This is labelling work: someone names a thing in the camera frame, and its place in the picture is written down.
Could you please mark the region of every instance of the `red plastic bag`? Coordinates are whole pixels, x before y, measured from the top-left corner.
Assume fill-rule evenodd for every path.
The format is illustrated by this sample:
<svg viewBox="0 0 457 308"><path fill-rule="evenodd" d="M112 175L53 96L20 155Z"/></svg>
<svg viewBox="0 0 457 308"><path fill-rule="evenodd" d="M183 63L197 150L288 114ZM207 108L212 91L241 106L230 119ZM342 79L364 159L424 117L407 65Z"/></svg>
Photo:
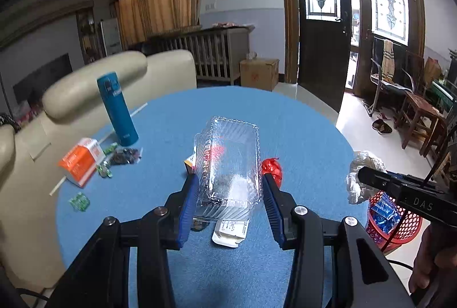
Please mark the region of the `red plastic bag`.
<svg viewBox="0 0 457 308"><path fill-rule="evenodd" d="M281 188L282 182L282 168L279 162L278 157L266 158L262 161L262 175L270 173L273 176L273 179L276 182L278 188Z"/></svg>

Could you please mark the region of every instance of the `door handle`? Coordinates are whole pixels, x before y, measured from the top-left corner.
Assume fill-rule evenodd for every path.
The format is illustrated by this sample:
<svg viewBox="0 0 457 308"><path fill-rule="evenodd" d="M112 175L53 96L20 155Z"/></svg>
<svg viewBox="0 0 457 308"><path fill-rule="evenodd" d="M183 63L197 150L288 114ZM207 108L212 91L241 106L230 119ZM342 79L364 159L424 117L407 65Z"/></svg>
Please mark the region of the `door handle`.
<svg viewBox="0 0 457 308"><path fill-rule="evenodd" d="M342 15L342 19L340 18L340 21L343 20L343 33L345 33L346 35L348 34L348 31L346 29L346 25L347 25L347 12L345 11Z"/></svg>

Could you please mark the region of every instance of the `clear plastic container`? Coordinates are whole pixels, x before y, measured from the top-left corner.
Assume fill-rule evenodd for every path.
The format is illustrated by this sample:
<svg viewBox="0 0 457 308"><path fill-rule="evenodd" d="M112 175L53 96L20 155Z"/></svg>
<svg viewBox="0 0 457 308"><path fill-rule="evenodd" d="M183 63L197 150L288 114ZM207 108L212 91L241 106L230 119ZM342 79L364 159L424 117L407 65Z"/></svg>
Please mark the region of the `clear plastic container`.
<svg viewBox="0 0 457 308"><path fill-rule="evenodd" d="M195 136L193 173L200 182L194 218L203 221L250 219L262 202L258 128L213 117Z"/></svg>

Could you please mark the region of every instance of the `wooden crib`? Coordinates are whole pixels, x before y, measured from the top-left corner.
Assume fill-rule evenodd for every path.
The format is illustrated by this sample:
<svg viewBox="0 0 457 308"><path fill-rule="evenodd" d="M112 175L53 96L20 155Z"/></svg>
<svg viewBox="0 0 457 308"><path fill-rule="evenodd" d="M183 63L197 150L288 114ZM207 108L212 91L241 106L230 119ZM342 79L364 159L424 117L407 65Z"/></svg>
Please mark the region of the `wooden crib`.
<svg viewBox="0 0 457 308"><path fill-rule="evenodd" d="M198 80L229 81L240 76L239 62L249 53L246 27L210 28L172 37L162 36L159 51L186 49L192 53Z"/></svg>

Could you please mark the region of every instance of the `slipper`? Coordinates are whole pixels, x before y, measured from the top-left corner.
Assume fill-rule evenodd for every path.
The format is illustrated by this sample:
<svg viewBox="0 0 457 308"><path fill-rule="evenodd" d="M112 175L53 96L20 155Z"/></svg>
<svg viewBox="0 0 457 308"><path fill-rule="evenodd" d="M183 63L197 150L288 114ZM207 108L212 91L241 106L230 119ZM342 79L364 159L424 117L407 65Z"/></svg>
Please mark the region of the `slipper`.
<svg viewBox="0 0 457 308"><path fill-rule="evenodd" d="M377 119L373 124L372 124L372 128L374 130L378 130L382 125L383 125L384 121L382 121L381 119Z"/></svg>
<svg viewBox="0 0 457 308"><path fill-rule="evenodd" d="M390 121L390 119L383 112L381 112L378 115L378 119L385 120L385 121Z"/></svg>
<svg viewBox="0 0 457 308"><path fill-rule="evenodd" d="M392 133L392 128L386 124L385 122L382 123L381 127L378 129L378 133L380 135L387 135Z"/></svg>

